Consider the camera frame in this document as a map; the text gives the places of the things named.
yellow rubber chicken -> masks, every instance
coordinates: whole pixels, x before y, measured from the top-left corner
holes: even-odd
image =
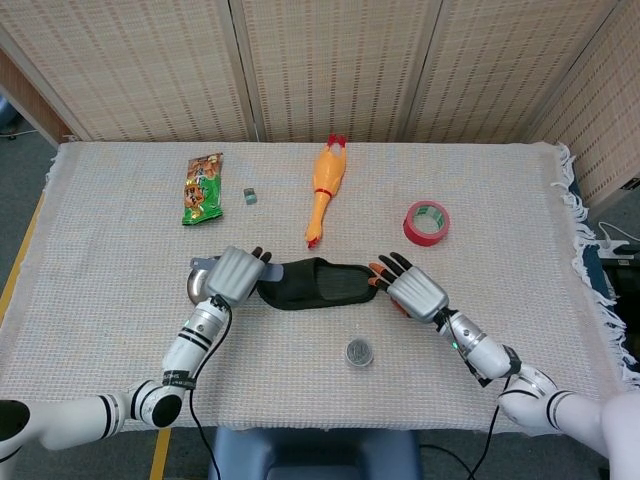
[[[335,144],[340,145],[340,155],[331,151]],[[313,200],[313,213],[307,228],[305,240],[309,248],[315,247],[322,237],[322,219],[327,210],[329,200],[340,188],[340,182],[347,168],[347,140],[342,135],[329,135],[327,145],[322,153],[316,158],[313,169],[313,190],[315,192]]]

beige room divider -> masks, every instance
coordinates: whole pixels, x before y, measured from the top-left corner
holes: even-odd
[[[624,2],[612,14],[526,139],[566,143],[577,154],[582,197],[598,211],[640,177],[638,0]]]
[[[0,46],[81,140],[568,143],[640,172],[637,0],[7,0]]]
[[[404,138],[520,141],[615,3],[445,1]]]
[[[255,137],[226,1],[5,1],[0,40],[82,140]]]

green snack bag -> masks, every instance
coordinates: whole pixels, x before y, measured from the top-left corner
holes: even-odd
[[[220,208],[220,167],[222,153],[189,160],[184,185],[183,225],[195,225],[222,215]]]

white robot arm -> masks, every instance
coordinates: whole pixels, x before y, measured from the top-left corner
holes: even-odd
[[[515,376],[498,399],[510,420],[538,432],[563,432],[608,457],[612,480],[639,478],[640,393],[598,403],[558,389],[542,371],[521,363],[513,349],[496,343],[465,315],[449,309],[446,292],[422,270],[397,253],[391,257],[381,255],[380,260],[393,273],[372,265],[382,277],[373,282],[376,286],[386,290],[408,316],[434,323],[482,386]]]
[[[207,277],[212,296],[196,305],[164,356],[162,382],[147,380],[127,392],[59,403],[0,400],[0,480],[8,480],[22,446],[39,440],[49,450],[62,450],[118,433],[125,420],[141,420],[156,428],[171,425],[196,380],[213,340],[228,322],[231,307],[252,292],[270,258],[228,247]]]

black slipper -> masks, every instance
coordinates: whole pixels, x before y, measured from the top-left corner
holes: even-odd
[[[258,282],[262,299],[280,310],[364,303],[378,291],[368,283],[374,273],[362,265],[333,265],[316,257],[282,266],[282,280]]]

